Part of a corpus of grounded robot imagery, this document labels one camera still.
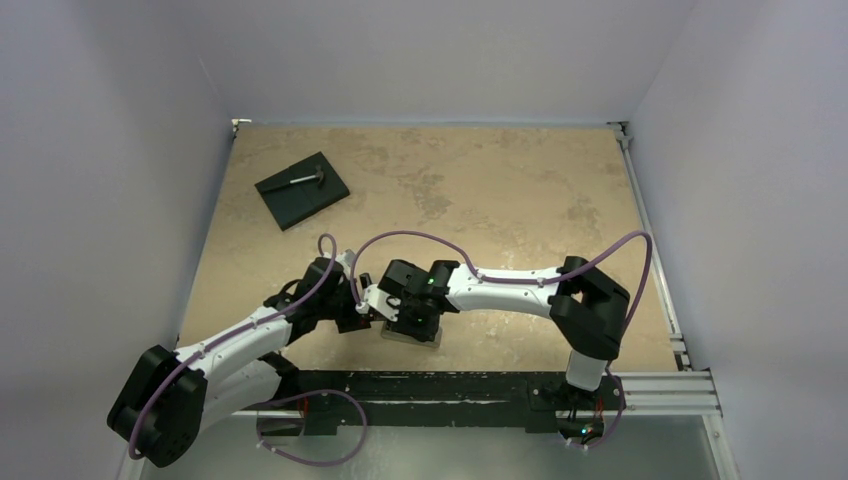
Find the cable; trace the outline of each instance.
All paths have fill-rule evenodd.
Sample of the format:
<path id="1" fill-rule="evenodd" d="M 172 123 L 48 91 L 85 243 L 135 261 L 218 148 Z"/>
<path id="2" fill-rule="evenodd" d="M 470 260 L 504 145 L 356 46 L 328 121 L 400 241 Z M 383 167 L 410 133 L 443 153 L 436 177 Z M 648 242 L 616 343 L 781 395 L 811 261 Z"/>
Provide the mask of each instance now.
<path id="1" fill-rule="evenodd" d="M 179 376 L 179 374 L 182 373 L 183 370 L 188 368 L 189 365 L 196 362 L 199 358 L 203 357 L 204 355 L 206 355 L 207 353 L 212 351 L 215 347 L 217 347 L 218 345 L 221 345 L 222 343 L 226 342 L 227 340 L 230 340 L 230 339 L 244 333 L 247 330 L 252 330 L 256 326 L 264 325 L 268 322 L 271 322 L 271 321 L 285 315 L 286 313 L 294 310 L 295 308 L 301 306 L 303 304 L 303 302 L 308 300 L 309 297 L 314 295 L 315 292 L 317 292 L 318 289 L 321 288 L 321 285 L 323 285 L 324 282 L 327 280 L 327 277 L 330 276 L 330 272 L 333 270 L 333 264 L 335 263 L 335 258 L 336 258 L 336 239 L 333 238 L 333 236 L 330 235 L 329 233 L 322 233 L 321 236 L 318 237 L 318 249 L 319 249 L 319 251 L 322 250 L 321 249 L 321 242 L 325 238 L 329 239 L 330 244 L 333 246 L 333 253 L 330 256 L 330 263 L 327 265 L 327 269 L 324 270 L 324 273 L 321 274 L 321 278 L 319 278 L 318 282 L 315 283 L 315 286 L 313 286 L 308 292 L 306 292 L 306 294 L 304 296 L 300 297 L 299 299 L 295 300 L 294 302 L 290 303 L 289 305 L 286 305 L 286 307 L 283 308 L 282 310 L 280 310 L 278 312 L 274 312 L 274 313 L 272 313 L 268 316 L 260 318 L 259 320 L 256 321 L 255 325 L 253 323 L 250 323 L 250 322 L 245 323 L 241 327 L 238 327 L 234 330 L 231 330 L 231 331 L 219 336 L 215 340 L 212 340 L 211 342 L 206 344 L 201 350 L 194 352 L 187 359 L 185 359 L 182 363 L 177 365 L 177 367 L 167 377 L 165 377 L 165 380 L 162 381 L 162 383 L 153 392 L 153 395 L 151 395 L 150 398 L 147 400 L 147 403 L 144 404 L 144 407 L 142 407 L 141 411 L 138 414 L 138 419 L 136 420 L 135 425 L 133 425 L 132 433 L 130 434 L 130 440 L 128 442 L 129 445 L 127 446 L 127 451 L 129 453 L 130 458 L 132 458 L 133 460 L 140 460 L 140 459 L 144 458 L 144 455 L 139 453 L 137 451 L 137 448 L 136 448 L 137 445 L 138 445 L 138 437 L 141 434 L 141 427 L 142 427 L 142 425 L 144 425 L 144 421 L 147 419 L 147 416 L 150 414 L 150 410 L 153 409 L 153 405 L 156 403 L 156 401 L 159 399 L 159 397 L 162 396 L 162 394 L 165 392 L 165 390 L 174 382 L 174 380 L 177 378 L 177 376 Z"/>
<path id="2" fill-rule="evenodd" d="M 642 267 L 642 277 L 639 279 L 639 287 L 636 289 L 636 295 L 633 296 L 633 302 L 630 305 L 630 310 L 627 311 L 627 316 L 624 318 L 624 328 L 626 329 L 630 325 L 630 321 L 633 320 L 633 314 L 636 313 L 636 308 L 639 306 L 639 301 L 642 299 L 642 293 L 645 291 L 645 285 L 648 283 L 648 275 L 651 272 L 651 258 L 654 254 L 654 242 L 651 239 L 651 236 L 643 231 L 636 230 L 628 233 L 627 235 L 621 237 L 621 239 L 614 244 L 612 244 L 609 248 L 604 250 L 600 255 L 589 260 L 585 265 L 576 268 L 568 273 L 562 274 L 558 277 L 546 278 L 544 280 L 533 280 L 533 279 L 521 279 L 521 278 L 500 278 L 500 277 L 487 277 L 485 275 L 480 275 L 479 270 L 474 264 L 471 262 L 471 257 L 468 256 L 468 253 L 465 252 L 459 245 L 456 245 L 448 240 L 445 240 L 441 237 L 437 237 L 435 235 L 431 235 L 429 233 L 424 232 L 416 232 L 414 230 L 394 230 L 391 232 L 382 233 L 377 235 L 365 242 L 360 248 L 359 251 L 356 252 L 356 255 L 353 257 L 353 262 L 350 265 L 350 277 L 351 279 L 356 278 L 356 263 L 359 261 L 359 257 L 362 255 L 362 252 L 365 251 L 372 243 L 377 240 L 391 237 L 395 235 L 412 235 L 415 237 L 423 237 L 435 242 L 441 243 L 446 247 L 449 247 L 455 250 L 457 253 L 462 256 L 463 260 L 465 260 L 465 264 L 468 266 L 468 270 L 471 271 L 471 274 L 477 277 L 479 280 L 491 282 L 491 283 L 502 283 L 502 284 L 513 284 L 513 285 L 538 285 L 541 283 L 542 285 L 550 285 L 552 283 L 564 282 L 566 280 L 571 280 L 572 278 L 579 277 L 584 273 L 588 272 L 596 265 L 604 261 L 607 257 L 615 253 L 619 248 L 624 246 L 630 240 L 633 240 L 636 237 L 643 237 L 645 239 L 645 264 Z M 362 302 L 362 299 L 359 295 L 359 291 L 356 288 L 356 282 L 350 282 L 350 292 L 353 294 L 353 299 L 357 304 Z"/>
<path id="3" fill-rule="evenodd" d="M 310 466 L 310 467 L 335 467 L 337 465 L 341 465 L 341 464 L 345 463 L 346 461 L 348 461 L 351 458 L 353 458 L 354 456 L 356 456 L 356 454 L 359 453 L 360 450 L 362 450 L 362 446 L 365 445 L 365 437 L 367 436 L 366 434 L 368 432 L 368 419 L 365 416 L 365 410 L 362 408 L 362 405 L 359 402 L 357 402 L 356 399 L 354 399 L 353 397 L 351 397 L 347 393 L 339 391 L 339 390 L 333 390 L 333 389 L 327 388 L 327 389 L 314 390 L 314 391 L 311 391 L 311 392 L 301 393 L 300 395 L 295 395 L 293 397 L 283 398 L 281 400 L 272 400 L 270 402 L 264 402 L 264 403 L 260 403 L 258 405 L 264 406 L 264 407 L 276 407 L 276 406 L 284 405 L 288 402 L 300 400 L 301 398 L 308 398 L 308 397 L 312 397 L 312 396 L 319 395 L 319 394 L 337 395 L 337 396 L 342 397 L 345 400 L 349 401 L 350 403 L 353 404 L 354 407 L 356 407 L 356 411 L 359 412 L 359 416 L 362 418 L 362 435 L 359 436 L 359 441 L 356 442 L 356 446 L 353 447 L 353 450 L 351 450 L 350 452 L 348 452 L 347 455 L 345 455 L 341 458 L 338 458 L 336 460 L 329 460 L 329 461 L 307 460 L 305 458 L 297 457 L 297 456 L 292 455 L 290 453 L 286 453 L 286 452 L 278 449 L 277 447 L 272 446 L 270 443 L 268 443 L 265 440 L 265 437 L 262 436 L 262 432 L 259 430 L 259 422 L 258 421 L 256 423 L 256 436 L 259 438 L 259 445 L 257 445 L 257 447 L 262 446 L 263 448 L 265 448 L 266 450 L 268 450 L 271 453 L 276 453 L 277 455 L 279 455 L 283 458 L 287 458 L 287 459 L 292 460 L 294 462 L 297 462 L 297 463 L 300 463 L 300 464 L 303 464 L 303 465 L 307 465 L 307 466 Z"/>

